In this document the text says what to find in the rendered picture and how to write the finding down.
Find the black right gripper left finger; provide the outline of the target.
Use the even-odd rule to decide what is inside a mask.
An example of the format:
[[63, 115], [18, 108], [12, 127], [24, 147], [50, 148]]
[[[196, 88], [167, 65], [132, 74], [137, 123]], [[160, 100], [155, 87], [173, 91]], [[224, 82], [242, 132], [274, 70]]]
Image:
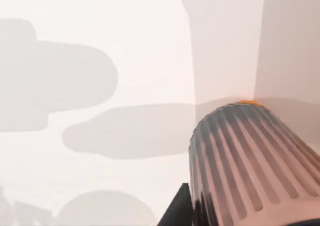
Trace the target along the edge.
[[189, 184], [183, 183], [157, 226], [193, 226], [193, 207]]

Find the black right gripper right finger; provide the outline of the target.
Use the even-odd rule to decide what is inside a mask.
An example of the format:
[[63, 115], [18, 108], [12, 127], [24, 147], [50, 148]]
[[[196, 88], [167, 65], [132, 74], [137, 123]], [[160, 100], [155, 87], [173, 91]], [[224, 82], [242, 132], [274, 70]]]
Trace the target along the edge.
[[291, 224], [291, 226], [320, 226], [320, 218], [294, 222]]

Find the ribbed pink and grey cup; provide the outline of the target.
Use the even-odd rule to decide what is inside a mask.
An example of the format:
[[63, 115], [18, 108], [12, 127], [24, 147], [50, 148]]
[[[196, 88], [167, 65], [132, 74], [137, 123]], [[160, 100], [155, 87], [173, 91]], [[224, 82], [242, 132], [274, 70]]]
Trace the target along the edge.
[[320, 218], [320, 154], [255, 101], [207, 114], [190, 139], [192, 226]]

